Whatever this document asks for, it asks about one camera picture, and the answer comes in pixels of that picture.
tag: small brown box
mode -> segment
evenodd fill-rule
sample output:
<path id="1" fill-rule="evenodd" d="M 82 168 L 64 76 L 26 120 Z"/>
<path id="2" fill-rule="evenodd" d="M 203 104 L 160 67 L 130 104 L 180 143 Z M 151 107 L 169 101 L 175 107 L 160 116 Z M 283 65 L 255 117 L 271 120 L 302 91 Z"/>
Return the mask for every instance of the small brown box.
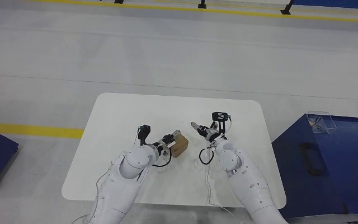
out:
<path id="1" fill-rule="evenodd" d="M 178 157 L 183 151 L 188 148 L 189 141 L 182 135 L 179 134 L 175 137 L 175 145 L 170 149 L 174 158 Z"/>

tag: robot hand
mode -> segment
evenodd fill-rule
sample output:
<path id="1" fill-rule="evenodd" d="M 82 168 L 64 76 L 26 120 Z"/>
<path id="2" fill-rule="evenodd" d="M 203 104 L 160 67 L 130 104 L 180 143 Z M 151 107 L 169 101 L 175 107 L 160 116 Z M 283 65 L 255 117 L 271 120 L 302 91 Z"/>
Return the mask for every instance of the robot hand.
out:
<path id="1" fill-rule="evenodd" d="M 191 123 L 191 126 L 211 143 L 210 148 L 214 148 L 215 153 L 219 156 L 219 163 L 228 175 L 229 185 L 234 195 L 256 224 L 287 224 L 276 208 L 271 198 L 269 185 L 259 168 L 244 149 L 234 148 L 233 144 L 225 137 L 225 122 L 228 119 L 231 122 L 230 115 L 214 112 L 212 117 L 213 123 L 210 128 L 197 125 L 194 122 Z M 204 163 L 201 160 L 203 150 L 200 151 L 199 159 L 207 165 L 212 161 L 214 153 L 209 162 Z"/>
<path id="2" fill-rule="evenodd" d="M 119 224 L 133 205 L 150 166 L 158 166 L 154 163 L 163 150 L 175 144 L 175 136 L 180 134 L 180 131 L 176 130 L 153 144 L 145 142 L 149 133 L 148 125 L 138 128 L 140 146 L 133 145 L 130 151 L 124 151 L 110 167 L 105 181 L 99 189 L 97 187 L 92 212 L 83 223 Z"/>

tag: white floor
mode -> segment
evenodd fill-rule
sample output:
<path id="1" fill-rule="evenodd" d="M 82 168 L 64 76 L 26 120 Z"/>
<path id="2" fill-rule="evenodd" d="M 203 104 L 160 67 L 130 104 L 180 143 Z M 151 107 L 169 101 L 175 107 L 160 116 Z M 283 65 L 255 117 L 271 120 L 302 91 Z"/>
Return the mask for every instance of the white floor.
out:
<path id="1" fill-rule="evenodd" d="M 0 123 L 84 128 L 103 92 L 256 100 L 272 141 L 310 110 L 358 116 L 357 23 L 0 6 Z M 88 213 L 91 202 L 61 196 L 79 140 L 9 137 L 21 150 L 0 182 L 1 224 L 70 223 Z M 250 221 L 234 213 L 136 205 L 124 222 Z"/>

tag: black cable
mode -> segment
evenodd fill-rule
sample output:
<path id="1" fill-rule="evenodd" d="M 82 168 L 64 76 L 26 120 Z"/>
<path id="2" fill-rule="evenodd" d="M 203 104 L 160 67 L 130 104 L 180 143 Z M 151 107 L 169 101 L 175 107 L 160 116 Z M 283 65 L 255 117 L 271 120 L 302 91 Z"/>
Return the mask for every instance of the black cable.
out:
<path id="1" fill-rule="evenodd" d="M 200 151 L 200 153 L 199 153 L 199 160 L 200 160 L 200 162 L 202 163 L 202 164 L 204 164 L 204 165 L 208 165 L 209 163 L 211 163 L 211 161 L 213 160 L 213 158 L 214 158 L 214 152 L 212 151 L 212 156 L 211 156 L 211 159 L 209 160 L 209 162 L 203 162 L 202 161 L 202 159 L 201 159 L 201 153 L 204 151 L 204 150 L 207 150 L 208 148 L 203 148 L 201 151 Z"/>
<path id="2" fill-rule="evenodd" d="M 169 161 L 166 164 L 164 164 L 164 165 L 155 165 L 155 164 L 153 164 L 153 166 L 155 166 L 155 167 L 164 167 L 164 166 L 168 165 L 170 163 L 170 161 L 172 160 L 172 149 L 169 148 L 169 151 L 170 151 L 170 155 L 169 155 L 170 157 L 169 157 Z"/>

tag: handle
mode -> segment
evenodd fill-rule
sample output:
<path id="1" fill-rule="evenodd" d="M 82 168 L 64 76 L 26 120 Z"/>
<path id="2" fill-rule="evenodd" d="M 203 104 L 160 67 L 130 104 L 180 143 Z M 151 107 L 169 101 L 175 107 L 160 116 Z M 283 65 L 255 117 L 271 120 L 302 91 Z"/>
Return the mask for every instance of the handle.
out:
<path id="1" fill-rule="evenodd" d="M 323 171 L 319 170 L 319 169 L 315 169 L 312 167 L 312 163 L 309 160 L 308 154 L 307 154 L 307 150 L 311 149 L 311 144 L 310 143 L 302 143 L 300 144 L 300 148 L 303 154 L 303 159 L 305 161 L 305 164 L 307 166 L 307 171 L 309 174 L 311 174 L 312 176 L 322 176 L 323 175 Z"/>

